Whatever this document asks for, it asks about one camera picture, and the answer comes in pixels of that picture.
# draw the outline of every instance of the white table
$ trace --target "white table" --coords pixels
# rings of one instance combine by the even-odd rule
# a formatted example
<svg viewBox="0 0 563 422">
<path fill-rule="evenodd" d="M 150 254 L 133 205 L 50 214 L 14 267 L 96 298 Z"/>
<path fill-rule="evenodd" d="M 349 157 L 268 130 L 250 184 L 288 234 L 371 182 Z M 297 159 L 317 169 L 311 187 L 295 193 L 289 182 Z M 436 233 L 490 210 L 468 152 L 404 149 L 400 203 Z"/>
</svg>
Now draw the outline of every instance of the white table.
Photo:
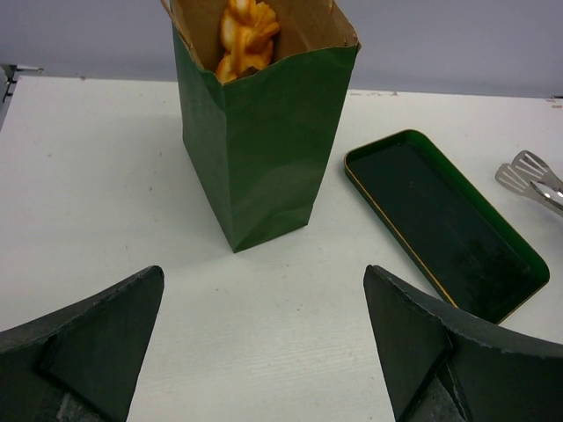
<svg viewBox="0 0 563 422">
<path fill-rule="evenodd" d="M 310 225 L 235 255 L 184 150 L 176 84 L 21 77 L 0 133 L 0 331 L 158 264 L 129 420 L 392 420 L 364 269 L 435 294 L 345 179 L 344 154 L 428 135 L 551 268 L 503 326 L 563 343 L 563 222 L 494 181 L 524 148 L 563 173 L 556 105 L 350 91 Z"/>
</svg>

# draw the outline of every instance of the tongs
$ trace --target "tongs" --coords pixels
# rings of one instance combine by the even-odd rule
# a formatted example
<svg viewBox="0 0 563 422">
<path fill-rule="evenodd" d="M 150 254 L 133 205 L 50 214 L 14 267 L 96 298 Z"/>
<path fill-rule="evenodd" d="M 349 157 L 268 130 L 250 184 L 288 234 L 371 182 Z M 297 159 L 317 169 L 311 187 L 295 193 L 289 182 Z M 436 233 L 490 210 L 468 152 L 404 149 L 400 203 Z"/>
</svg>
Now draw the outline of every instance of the tongs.
<svg viewBox="0 0 563 422">
<path fill-rule="evenodd" d="M 563 217 L 563 182 L 539 156 L 524 150 L 512 164 L 503 164 L 494 175 L 510 192 L 524 196 Z"/>
</svg>

